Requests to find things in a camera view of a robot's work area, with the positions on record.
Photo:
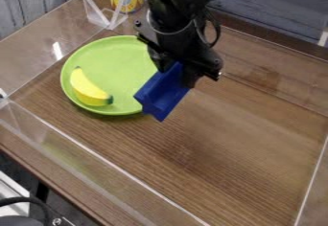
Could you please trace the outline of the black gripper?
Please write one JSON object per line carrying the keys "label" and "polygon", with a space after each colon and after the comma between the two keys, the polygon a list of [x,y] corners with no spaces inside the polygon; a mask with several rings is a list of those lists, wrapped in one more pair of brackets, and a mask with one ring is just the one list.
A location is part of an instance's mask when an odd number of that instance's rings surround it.
{"label": "black gripper", "polygon": [[202,77],[219,79],[223,60],[212,47],[220,36],[220,26],[208,11],[203,11],[176,32],[159,30],[151,12],[133,22],[133,28],[159,72],[164,73],[179,62],[183,65],[182,82],[188,88],[194,88]]}

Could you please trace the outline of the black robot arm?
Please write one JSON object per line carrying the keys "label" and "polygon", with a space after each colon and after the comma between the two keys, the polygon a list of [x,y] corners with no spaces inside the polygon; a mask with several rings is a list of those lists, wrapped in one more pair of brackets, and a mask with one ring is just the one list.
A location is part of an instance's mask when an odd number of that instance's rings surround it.
{"label": "black robot arm", "polygon": [[215,53],[220,24],[207,9],[212,0],[145,0],[144,22],[135,22],[136,38],[157,70],[182,64],[182,85],[194,88],[202,77],[219,79],[223,61]]}

